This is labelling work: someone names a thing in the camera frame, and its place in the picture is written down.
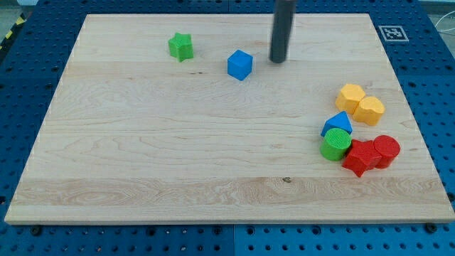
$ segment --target red cylinder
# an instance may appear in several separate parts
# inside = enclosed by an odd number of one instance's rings
[[[374,141],[376,151],[381,154],[382,159],[376,165],[376,168],[384,169],[389,167],[393,159],[400,153],[400,145],[390,136],[381,135]]]

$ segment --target green cylinder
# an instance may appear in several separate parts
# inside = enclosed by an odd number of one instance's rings
[[[351,137],[347,131],[332,128],[326,132],[321,145],[321,154],[331,161],[341,160],[350,147]]]

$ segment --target red block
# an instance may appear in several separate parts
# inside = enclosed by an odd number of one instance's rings
[[[387,168],[400,153],[400,145],[390,136],[381,135],[374,141],[376,151],[381,154],[382,159],[376,165],[376,168]]]
[[[343,162],[343,167],[353,171],[357,177],[361,177],[364,172],[375,168],[381,161],[373,141],[361,142],[356,139],[352,140],[352,147]]]

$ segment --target yellow hexagon block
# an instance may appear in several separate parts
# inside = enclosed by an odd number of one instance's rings
[[[357,109],[355,109],[353,119],[357,122],[364,122],[374,126],[378,124],[384,112],[385,107],[378,98],[365,97],[359,102]]]
[[[346,84],[341,88],[335,105],[340,111],[354,114],[358,103],[365,97],[365,92],[360,85]]]

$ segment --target green block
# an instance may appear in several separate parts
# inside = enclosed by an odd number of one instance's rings
[[[321,145],[321,154],[331,161],[341,160],[350,147],[352,139],[347,131],[333,128],[326,132]]]
[[[193,44],[191,43],[190,34],[180,34],[169,39],[169,53],[177,58],[179,62],[193,58]]]

